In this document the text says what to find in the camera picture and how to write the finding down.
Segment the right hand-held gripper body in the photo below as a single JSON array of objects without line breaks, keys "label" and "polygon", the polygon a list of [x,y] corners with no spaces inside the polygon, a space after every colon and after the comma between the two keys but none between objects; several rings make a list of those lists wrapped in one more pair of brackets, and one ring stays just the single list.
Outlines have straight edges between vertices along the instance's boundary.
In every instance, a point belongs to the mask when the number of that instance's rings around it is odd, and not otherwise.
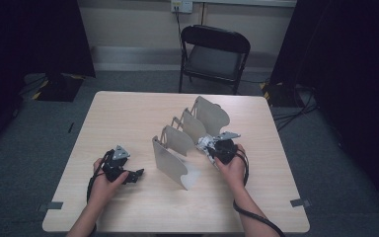
[{"label": "right hand-held gripper body", "polygon": [[223,164],[228,164],[237,152],[237,145],[233,139],[240,137],[240,134],[225,131],[213,137],[211,156],[218,158]]}]

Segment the person's left hand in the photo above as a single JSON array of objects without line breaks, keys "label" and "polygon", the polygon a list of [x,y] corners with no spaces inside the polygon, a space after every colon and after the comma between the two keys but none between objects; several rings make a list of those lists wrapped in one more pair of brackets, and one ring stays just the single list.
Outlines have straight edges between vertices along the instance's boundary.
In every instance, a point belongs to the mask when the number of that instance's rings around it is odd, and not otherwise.
[{"label": "person's left hand", "polygon": [[97,175],[94,179],[90,197],[87,201],[88,207],[98,211],[101,211],[109,203],[116,194],[116,191],[128,177],[128,172],[125,171],[115,181],[110,182],[101,168],[102,164],[103,162],[101,158],[97,159],[94,163],[94,171]]}]

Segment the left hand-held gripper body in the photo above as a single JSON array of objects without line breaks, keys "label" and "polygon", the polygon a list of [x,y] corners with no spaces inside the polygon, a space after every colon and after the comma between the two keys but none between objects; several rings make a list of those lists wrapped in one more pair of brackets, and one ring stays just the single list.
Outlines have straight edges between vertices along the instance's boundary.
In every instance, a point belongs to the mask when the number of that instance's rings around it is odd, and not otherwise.
[{"label": "left hand-held gripper body", "polygon": [[123,165],[129,156],[130,154],[119,145],[107,153],[103,171],[110,182],[114,182],[124,172]]}]

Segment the grey wall trunking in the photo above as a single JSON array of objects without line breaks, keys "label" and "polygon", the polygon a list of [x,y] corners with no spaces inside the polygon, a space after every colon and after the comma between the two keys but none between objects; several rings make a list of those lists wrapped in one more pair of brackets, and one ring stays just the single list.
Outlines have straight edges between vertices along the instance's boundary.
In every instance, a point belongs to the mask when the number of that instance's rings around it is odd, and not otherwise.
[{"label": "grey wall trunking", "polygon": [[212,4],[264,6],[264,7],[295,7],[297,0],[191,0],[193,2],[203,2]]}]

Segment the white wall socket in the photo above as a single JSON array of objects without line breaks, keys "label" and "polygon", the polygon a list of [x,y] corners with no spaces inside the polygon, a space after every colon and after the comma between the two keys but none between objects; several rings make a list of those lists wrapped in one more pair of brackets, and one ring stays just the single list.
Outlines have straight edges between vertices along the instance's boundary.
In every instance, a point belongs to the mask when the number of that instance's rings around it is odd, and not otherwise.
[{"label": "white wall socket", "polygon": [[173,13],[192,13],[192,2],[188,0],[171,0],[171,11]]}]

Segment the beige expandable divider rack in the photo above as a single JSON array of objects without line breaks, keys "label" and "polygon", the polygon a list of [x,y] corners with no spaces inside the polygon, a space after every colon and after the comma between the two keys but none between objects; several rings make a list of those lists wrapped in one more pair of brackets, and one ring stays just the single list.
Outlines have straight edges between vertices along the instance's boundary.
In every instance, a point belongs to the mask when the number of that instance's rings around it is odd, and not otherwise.
[{"label": "beige expandable divider rack", "polygon": [[179,118],[173,117],[171,124],[162,129],[161,137],[152,138],[157,168],[189,190],[200,171],[185,157],[201,137],[222,133],[229,123],[228,114],[219,105],[198,96],[191,109],[184,109]]}]

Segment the person's right hand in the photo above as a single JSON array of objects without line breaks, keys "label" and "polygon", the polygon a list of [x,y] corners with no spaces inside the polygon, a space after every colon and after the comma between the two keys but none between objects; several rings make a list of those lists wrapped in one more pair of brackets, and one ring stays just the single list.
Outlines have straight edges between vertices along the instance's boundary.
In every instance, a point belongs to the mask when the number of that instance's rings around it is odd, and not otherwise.
[{"label": "person's right hand", "polygon": [[227,165],[223,164],[218,158],[215,159],[222,177],[233,193],[245,187],[245,149],[241,144],[238,144],[237,147],[236,156]]}]

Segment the white cloth with dark stripes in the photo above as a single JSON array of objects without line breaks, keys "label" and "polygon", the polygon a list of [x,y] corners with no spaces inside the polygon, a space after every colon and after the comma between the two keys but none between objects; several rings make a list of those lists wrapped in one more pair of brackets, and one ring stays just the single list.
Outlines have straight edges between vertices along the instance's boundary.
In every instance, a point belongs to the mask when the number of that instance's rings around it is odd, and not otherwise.
[{"label": "white cloth with dark stripes", "polygon": [[[197,144],[195,145],[196,148],[200,151],[203,151],[206,155],[206,157],[208,158],[208,160],[210,161],[210,163],[214,166],[214,167],[217,167],[216,165],[216,162],[215,162],[215,155],[214,155],[214,158],[209,156],[208,155],[208,150],[213,150],[215,152],[215,144],[217,142],[217,139],[215,137],[212,137],[210,135],[206,135],[206,136],[203,136],[201,137]],[[214,145],[214,149],[210,149],[210,148],[207,148],[206,145],[208,143],[212,143]]]}]

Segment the black stand base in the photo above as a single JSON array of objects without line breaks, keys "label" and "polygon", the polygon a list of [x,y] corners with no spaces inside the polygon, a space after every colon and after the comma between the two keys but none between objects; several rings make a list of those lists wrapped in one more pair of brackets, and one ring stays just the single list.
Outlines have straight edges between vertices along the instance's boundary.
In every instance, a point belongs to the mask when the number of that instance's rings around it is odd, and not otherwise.
[{"label": "black stand base", "polygon": [[73,102],[83,82],[83,76],[45,73],[44,81],[34,93],[33,99],[48,102]]},{"label": "black stand base", "polygon": [[287,107],[295,108],[297,106],[295,101],[295,91],[283,85],[271,85],[263,83],[261,90],[264,98],[271,107]]}]

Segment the black curtain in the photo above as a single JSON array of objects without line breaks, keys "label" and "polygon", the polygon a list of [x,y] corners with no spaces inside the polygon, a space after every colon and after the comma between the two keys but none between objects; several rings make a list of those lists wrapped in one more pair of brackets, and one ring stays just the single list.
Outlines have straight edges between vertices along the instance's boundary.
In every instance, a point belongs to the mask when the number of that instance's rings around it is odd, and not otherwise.
[{"label": "black curtain", "polygon": [[297,0],[270,81],[314,88],[379,192],[379,0]]},{"label": "black curtain", "polygon": [[0,0],[0,132],[33,73],[95,75],[78,0]]}]

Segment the grey tape strip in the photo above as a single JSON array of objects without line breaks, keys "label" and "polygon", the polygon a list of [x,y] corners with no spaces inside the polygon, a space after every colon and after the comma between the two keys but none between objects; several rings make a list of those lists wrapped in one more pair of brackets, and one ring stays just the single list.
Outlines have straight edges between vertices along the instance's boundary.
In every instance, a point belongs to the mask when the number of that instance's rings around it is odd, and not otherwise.
[{"label": "grey tape strip", "polygon": [[293,199],[290,203],[293,207],[296,207],[296,206],[309,207],[309,206],[311,206],[311,202],[306,198]]},{"label": "grey tape strip", "polygon": [[46,212],[50,209],[61,209],[63,206],[62,201],[51,201],[47,203],[42,203],[38,206],[38,211],[40,212]]}]

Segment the black folding chair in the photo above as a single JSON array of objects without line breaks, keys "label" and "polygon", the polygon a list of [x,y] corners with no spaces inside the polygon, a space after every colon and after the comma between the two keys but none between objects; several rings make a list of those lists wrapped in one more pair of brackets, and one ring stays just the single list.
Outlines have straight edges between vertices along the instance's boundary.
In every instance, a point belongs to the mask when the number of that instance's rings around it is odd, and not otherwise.
[{"label": "black folding chair", "polygon": [[251,51],[243,35],[219,28],[192,25],[182,29],[179,92],[184,76],[232,85],[237,94]]}]

